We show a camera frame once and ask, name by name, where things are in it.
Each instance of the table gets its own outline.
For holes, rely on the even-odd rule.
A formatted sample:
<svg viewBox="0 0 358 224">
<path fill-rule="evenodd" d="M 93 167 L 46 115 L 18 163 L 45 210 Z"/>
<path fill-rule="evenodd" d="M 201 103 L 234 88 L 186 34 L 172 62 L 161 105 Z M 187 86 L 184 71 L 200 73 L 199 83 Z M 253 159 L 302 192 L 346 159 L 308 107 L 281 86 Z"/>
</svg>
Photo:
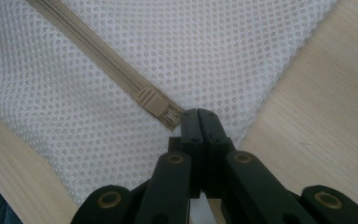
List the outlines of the table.
<svg viewBox="0 0 358 224">
<path fill-rule="evenodd" d="M 298 53 L 241 144 L 294 193 L 326 185 L 358 203 L 358 1 L 341 0 Z M 0 192 L 24 223 L 77 206 L 49 164 L 0 120 Z M 219 223 L 218 200 L 210 200 Z"/>
</svg>

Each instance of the zipper tape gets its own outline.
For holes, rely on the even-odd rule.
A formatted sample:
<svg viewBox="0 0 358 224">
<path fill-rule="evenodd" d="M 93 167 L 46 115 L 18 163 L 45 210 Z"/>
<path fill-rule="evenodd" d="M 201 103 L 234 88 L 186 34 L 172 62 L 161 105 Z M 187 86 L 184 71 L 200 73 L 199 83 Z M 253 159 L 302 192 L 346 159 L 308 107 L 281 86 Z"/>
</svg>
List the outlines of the zipper tape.
<svg viewBox="0 0 358 224">
<path fill-rule="evenodd" d="M 60 0 L 27 0 L 151 115 L 173 130 L 184 110 L 116 54 Z"/>
</svg>

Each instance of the zipper teeth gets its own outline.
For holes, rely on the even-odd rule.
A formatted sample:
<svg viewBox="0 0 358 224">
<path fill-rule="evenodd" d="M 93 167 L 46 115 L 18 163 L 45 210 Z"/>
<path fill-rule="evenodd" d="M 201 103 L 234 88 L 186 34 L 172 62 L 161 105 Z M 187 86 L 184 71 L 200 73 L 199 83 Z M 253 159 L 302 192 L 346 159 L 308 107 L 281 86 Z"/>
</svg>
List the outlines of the zipper teeth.
<svg viewBox="0 0 358 224">
<path fill-rule="evenodd" d="M 139 92 L 143 86 L 139 84 L 128 72 L 126 72 L 118 63 L 115 62 L 106 52 L 101 49 L 87 34 L 79 29 L 71 20 L 69 20 L 57 7 L 49 1 L 37 0 L 52 16 L 54 16 L 62 25 L 64 25 L 72 34 L 74 34 L 83 44 L 89 47 L 110 69 L 116 72 L 129 86 L 136 92 Z"/>
</svg>

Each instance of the white cloth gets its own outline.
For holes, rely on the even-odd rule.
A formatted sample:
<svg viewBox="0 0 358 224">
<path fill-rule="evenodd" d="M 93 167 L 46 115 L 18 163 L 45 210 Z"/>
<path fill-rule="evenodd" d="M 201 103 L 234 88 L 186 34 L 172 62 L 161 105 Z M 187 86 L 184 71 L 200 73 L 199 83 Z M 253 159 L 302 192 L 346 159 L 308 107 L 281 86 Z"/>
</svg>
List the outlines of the white cloth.
<svg viewBox="0 0 358 224">
<path fill-rule="evenodd" d="M 336 0 L 64 0 L 184 109 L 217 113 L 236 146 Z M 0 0 L 0 118 L 48 160 L 77 203 L 134 188 L 168 131 L 25 0 Z"/>
</svg>

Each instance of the zipper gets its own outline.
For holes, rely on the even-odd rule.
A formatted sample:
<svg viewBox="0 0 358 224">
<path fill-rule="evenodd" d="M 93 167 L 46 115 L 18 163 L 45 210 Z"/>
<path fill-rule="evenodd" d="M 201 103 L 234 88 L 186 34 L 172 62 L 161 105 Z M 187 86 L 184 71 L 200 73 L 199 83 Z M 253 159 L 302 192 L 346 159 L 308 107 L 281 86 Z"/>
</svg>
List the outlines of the zipper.
<svg viewBox="0 0 358 224">
<path fill-rule="evenodd" d="M 184 110 L 139 74 L 60 0 L 27 0 L 146 111 L 173 130 Z"/>
</svg>

